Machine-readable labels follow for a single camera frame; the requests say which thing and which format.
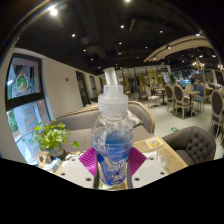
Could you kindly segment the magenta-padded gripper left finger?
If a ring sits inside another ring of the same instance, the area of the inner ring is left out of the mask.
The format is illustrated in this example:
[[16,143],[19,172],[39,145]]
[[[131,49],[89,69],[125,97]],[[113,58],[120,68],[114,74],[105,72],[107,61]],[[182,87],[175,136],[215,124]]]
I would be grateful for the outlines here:
[[94,189],[98,185],[98,161],[95,149],[73,153],[66,157],[56,174],[76,185]]

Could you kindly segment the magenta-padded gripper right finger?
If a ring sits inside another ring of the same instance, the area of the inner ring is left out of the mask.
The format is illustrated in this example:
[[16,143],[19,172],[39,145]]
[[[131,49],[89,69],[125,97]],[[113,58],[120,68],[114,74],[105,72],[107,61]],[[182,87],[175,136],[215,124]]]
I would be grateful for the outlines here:
[[158,151],[141,153],[132,148],[127,165],[128,187],[140,188],[167,176],[166,164],[166,158]]

